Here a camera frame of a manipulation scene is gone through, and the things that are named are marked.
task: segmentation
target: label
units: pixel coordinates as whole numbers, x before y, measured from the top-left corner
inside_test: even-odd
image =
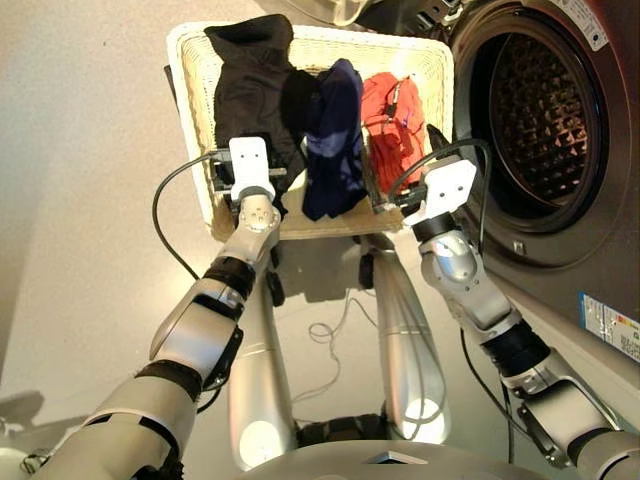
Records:
[[[587,43],[591,46],[591,50],[597,52],[607,43],[609,39],[604,33],[604,29],[600,22],[593,14],[591,9],[584,4],[583,0],[551,0],[555,3],[568,17],[573,20]]]
[[[640,323],[580,293],[582,326],[640,362]]]

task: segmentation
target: floor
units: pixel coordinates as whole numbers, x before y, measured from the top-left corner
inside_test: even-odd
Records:
[[[31,451],[53,447],[144,364],[156,327],[191,284],[150,219],[156,185],[186,159],[162,72],[165,36],[181,22],[265,11],[308,20],[276,1],[2,0],[1,10],[0,417],[11,432],[0,446]],[[204,228],[188,175],[168,189],[160,216],[176,248],[203,271],[220,245]],[[464,365],[458,328],[421,279],[415,242],[407,233],[395,242],[440,352],[453,416],[448,443],[505,458],[505,422]],[[324,259],[341,259],[342,268],[326,268]],[[338,321],[346,289],[356,287],[357,247],[349,239],[286,244],[283,262],[288,298],[276,322],[295,395],[334,373],[327,347],[312,343],[307,328]],[[306,294],[292,288],[300,262]],[[354,295],[375,318],[375,299]],[[352,309],[336,341],[337,383],[296,404],[296,416],[377,412],[376,338]],[[472,356],[497,389],[489,362],[476,348]],[[184,457],[187,480],[238,474],[227,431],[223,394],[198,419]],[[551,470],[520,439],[517,449],[521,466],[576,478]]]

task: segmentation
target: laundry basket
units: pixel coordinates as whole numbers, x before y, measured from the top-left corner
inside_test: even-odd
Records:
[[[213,98],[222,59],[214,52],[204,29],[216,22],[185,23],[167,37],[169,64],[178,111],[190,158],[216,148]],[[363,80],[379,72],[397,78],[411,75],[422,100],[425,121],[451,136],[453,110],[453,59],[443,43],[330,28],[294,26],[289,60],[299,69],[317,74],[339,58],[348,59]],[[428,141],[425,152],[430,151]],[[231,212],[213,188],[209,165],[194,167],[194,179],[204,220],[216,240],[233,231]],[[395,231],[402,226],[397,209],[375,214],[368,198],[337,217],[309,220],[302,213],[306,171],[301,173],[282,202],[289,213],[280,228],[283,240],[350,236]]]

